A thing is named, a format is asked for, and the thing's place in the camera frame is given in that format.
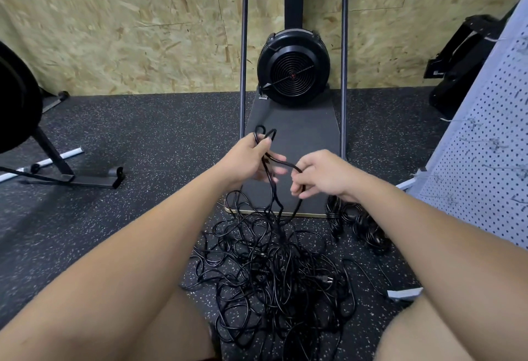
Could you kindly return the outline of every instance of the black platform base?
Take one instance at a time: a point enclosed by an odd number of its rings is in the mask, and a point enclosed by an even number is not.
[[[257,125],[267,130],[277,129],[271,150],[285,155],[288,162],[297,161],[310,152],[329,150],[339,154],[340,132],[334,107],[329,93],[323,93],[310,104],[301,108],[287,108],[270,99],[255,97],[247,122],[246,134],[253,132]],[[290,193],[292,178],[281,176],[277,183],[277,196],[284,205],[283,215],[291,215],[297,205],[297,198]],[[254,207],[265,207],[270,203],[269,183],[247,181],[242,186]],[[297,216],[326,217],[325,194],[318,194],[302,202]],[[276,204],[273,211],[279,211]]]

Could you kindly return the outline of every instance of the fan grille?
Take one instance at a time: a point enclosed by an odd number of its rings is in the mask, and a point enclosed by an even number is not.
[[[281,94],[302,95],[315,83],[315,65],[312,59],[302,52],[288,52],[274,62],[270,77],[275,90]]]

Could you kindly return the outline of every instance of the ski erg machine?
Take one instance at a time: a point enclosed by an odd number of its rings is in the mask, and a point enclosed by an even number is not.
[[[242,0],[240,53],[240,138],[258,125],[276,128],[273,151],[296,163],[303,155],[327,149],[346,159],[348,0],[342,0],[341,104],[339,129],[330,92],[330,58],[321,37],[303,29],[303,0],[284,0],[285,29],[271,34],[257,64],[259,84],[246,124],[246,63],[248,0]],[[291,215],[297,198],[290,193],[291,179],[281,177],[277,195],[283,215]],[[256,206],[269,203],[266,182],[246,181],[242,187]],[[318,194],[302,202],[297,216],[326,217],[326,199]]]

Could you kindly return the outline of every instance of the speckled rubber flooring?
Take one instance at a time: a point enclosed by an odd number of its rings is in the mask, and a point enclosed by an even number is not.
[[[349,161],[397,184],[425,165],[447,123],[429,107],[430,88],[351,90],[348,93]],[[248,94],[247,103],[252,96]],[[0,184],[0,327],[53,278],[128,222],[209,168],[238,135],[236,93],[74,97],[43,116],[41,127],[59,152],[81,146],[68,162],[76,172],[104,175],[125,167],[117,190]],[[19,168],[46,156],[31,139],[0,155]],[[53,173],[53,168],[45,169]],[[223,217],[218,208],[208,225]],[[298,218],[296,225],[328,235],[326,221]],[[382,288],[376,257],[345,233],[331,256],[352,256]],[[393,288],[415,287],[397,251],[381,258]],[[370,360],[381,333],[401,306],[381,298],[358,270],[352,273],[359,307],[348,323],[336,359]],[[191,279],[189,268],[185,280]],[[212,288],[192,294],[214,320]],[[327,346],[335,343],[328,337]],[[226,360],[254,359],[255,351],[223,346]]]

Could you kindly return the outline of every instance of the hand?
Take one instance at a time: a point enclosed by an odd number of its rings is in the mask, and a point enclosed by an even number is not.
[[[268,181],[266,171],[262,165],[262,157],[269,153],[275,159],[286,161],[284,155],[275,154],[270,151],[271,138],[264,138],[259,134],[261,141],[258,145],[255,143],[253,133],[239,140],[234,147],[215,165],[222,176],[227,178],[228,190],[240,188],[244,180],[253,177],[255,180]],[[286,174],[288,171],[280,166],[268,164],[268,170],[273,174]]]
[[[305,155],[299,160],[297,167],[302,173],[295,169],[291,172],[291,193],[300,199],[312,197],[322,191],[339,196],[349,203],[358,203],[353,194],[354,186],[361,178],[368,176],[328,150]],[[306,185],[306,191],[300,192],[303,184]]]

